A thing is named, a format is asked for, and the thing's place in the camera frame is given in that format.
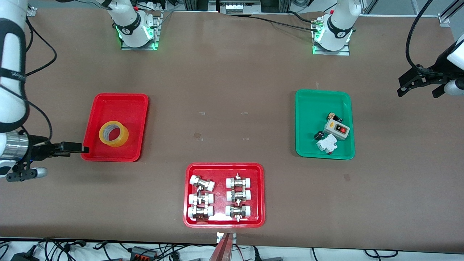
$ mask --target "white floor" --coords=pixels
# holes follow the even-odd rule
[[[1,259],[2,261],[11,260],[12,256],[16,253],[27,252],[34,242],[10,242],[9,249],[6,255]],[[103,249],[94,250],[93,247],[96,243],[87,243],[84,248],[80,246],[73,246],[71,248],[70,254],[76,259],[76,261],[103,261],[108,260]],[[123,244],[127,248],[133,246],[141,246],[145,248],[158,248],[156,244]],[[53,244],[48,243],[47,251],[52,252]],[[244,260],[252,259],[254,260],[255,254],[252,247],[249,246],[240,246],[243,254]],[[113,260],[119,260],[123,258],[124,260],[130,259],[130,253],[123,249],[117,243],[109,243],[106,246],[108,255]],[[272,257],[282,257],[284,261],[314,261],[310,248],[279,248],[279,247],[260,247],[258,246],[259,253],[261,258],[272,258]],[[0,256],[5,251],[5,247],[0,248]],[[211,254],[214,251],[214,247],[205,246],[205,247],[196,247],[190,246],[179,251],[181,261],[189,261],[192,259],[201,258],[203,261],[209,260]],[[54,255],[53,260],[56,260],[58,257],[59,251]],[[364,254],[363,250],[357,249],[328,249],[328,248],[315,248],[315,253],[319,261],[376,261],[377,259],[370,258]],[[380,255],[391,255],[393,252],[390,251],[379,251]],[[41,261],[45,261],[44,250],[40,247],[37,247],[34,252],[34,257],[39,258]],[[67,257],[62,254],[60,257],[61,261],[67,261]],[[420,252],[400,252],[394,258],[382,258],[382,260],[388,261],[464,261],[464,254],[438,254],[438,253],[420,253]],[[232,261],[242,261],[242,258],[239,252],[234,247],[232,252]]]

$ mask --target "green tray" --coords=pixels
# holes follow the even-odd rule
[[[338,141],[338,148],[331,155],[320,151],[314,134],[324,129],[327,115],[333,112],[343,118],[350,127],[345,140]],[[302,157],[345,159],[354,157],[354,128],[351,98],[341,91],[318,91],[301,89],[295,95],[295,149]]]

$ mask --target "plastic tray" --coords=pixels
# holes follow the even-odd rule
[[[243,178],[250,178],[251,200],[243,202],[243,205],[251,207],[251,216],[241,219],[240,222],[226,216],[226,206],[232,202],[226,200],[226,178],[231,178],[239,173]],[[214,216],[206,222],[196,222],[187,216],[188,195],[194,194],[197,188],[190,185],[192,175],[201,176],[202,179],[210,179],[216,182],[214,193]],[[184,223],[189,228],[258,228],[264,224],[264,170],[258,163],[192,163],[187,167],[185,177],[184,194]]]
[[[333,112],[350,127],[348,137],[338,141],[338,148],[331,155],[320,151],[314,135],[324,129],[327,115]],[[351,98],[345,92],[298,90],[295,95],[295,148],[302,157],[345,159],[354,157],[354,127]]]
[[[134,162],[140,157],[143,131],[148,110],[148,96],[138,93],[100,93],[92,105],[84,146],[89,153],[81,154],[88,161]],[[113,148],[99,138],[100,128],[108,121],[118,121],[129,131],[127,142]]]

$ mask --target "tape roll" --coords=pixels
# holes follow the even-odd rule
[[[119,129],[119,136],[114,140],[110,140],[110,133],[116,129]],[[100,128],[100,140],[108,146],[121,147],[128,138],[129,131],[118,121],[109,121]]]

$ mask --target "power adapter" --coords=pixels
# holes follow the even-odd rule
[[[28,256],[26,253],[14,254],[11,261],[40,261],[37,257]]]

